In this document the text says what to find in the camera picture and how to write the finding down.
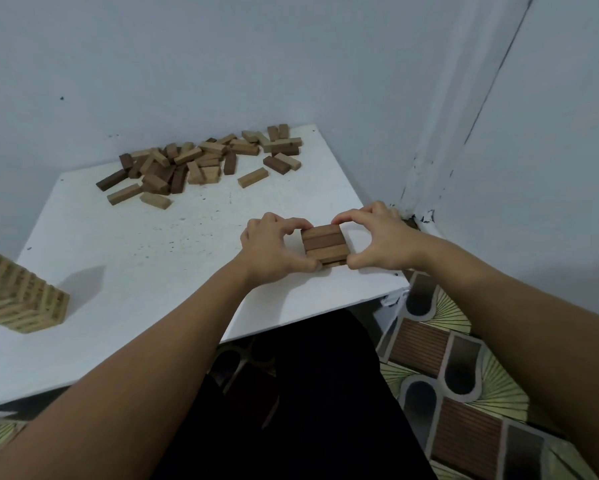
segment hand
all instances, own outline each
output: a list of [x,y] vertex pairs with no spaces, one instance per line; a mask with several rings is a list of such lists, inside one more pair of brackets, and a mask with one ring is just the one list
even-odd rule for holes
[[331,223],[339,225],[350,221],[366,227],[372,236],[368,248],[361,253],[350,254],[346,259],[351,269],[376,266],[384,269],[423,270],[431,246],[441,241],[410,228],[399,218],[397,209],[389,209],[380,201],[359,210],[351,209],[337,214]]
[[290,273],[312,273],[320,268],[317,259],[299,255],[284,246],[284,235],[311,227],[306,219],[284,219],[266,212],[261,219],[248,221],[240,236],[242,250],[234,261],[247,270],[254,287],[281,280]]

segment person's left hand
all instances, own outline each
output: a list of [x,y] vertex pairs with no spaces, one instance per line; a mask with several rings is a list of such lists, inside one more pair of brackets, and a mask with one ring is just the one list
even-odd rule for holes
[[311,227],[306,219],[284,219],[266,212],[261,219],[248,221],[240,236],[242,250],[233,261],[247,270],[254,287],[281,280],[290,273],[317,271],[320,268],[317,259],[299,255],[284,246],[284,235]]

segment forearm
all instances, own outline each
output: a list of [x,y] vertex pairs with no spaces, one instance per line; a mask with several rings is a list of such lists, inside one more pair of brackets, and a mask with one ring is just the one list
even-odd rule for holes
[[599,469],[599,315],[434,241],[425,270],[471,320],[512,377]]
[[240,266],[220,269],[33,421],[0,455],[0,479],[150,476],[250,289]]

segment person's left arm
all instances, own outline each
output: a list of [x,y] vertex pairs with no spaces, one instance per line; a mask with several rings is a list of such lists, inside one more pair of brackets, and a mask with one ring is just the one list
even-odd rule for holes
[[0,454],[0,479],[148,478],[248,292],[319,267],[284,246],[285,234],[310,227],[271,213],[248,221],[231,262],[70,387]]

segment person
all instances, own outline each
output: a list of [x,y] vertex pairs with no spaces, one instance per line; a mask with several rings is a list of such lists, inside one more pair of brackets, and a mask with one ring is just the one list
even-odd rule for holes
[[[332,223],[348,221],[365,226],[372,242],[347,265],[430,274],[599,476],[599,315],[406,226],[381,202],[343,212]],[[316,260],[284,246],[285,234],[311,227],[305,219],[271,213],[248,221],[234,259],[16,437],[0,454],[0,479],[368,476],[391,470],[434,478],[381,378],[370,340],[345,312],[277,329],[280,402],[263,432],[235,427],[206,377],[248,292],[289,273],[318,270]]]

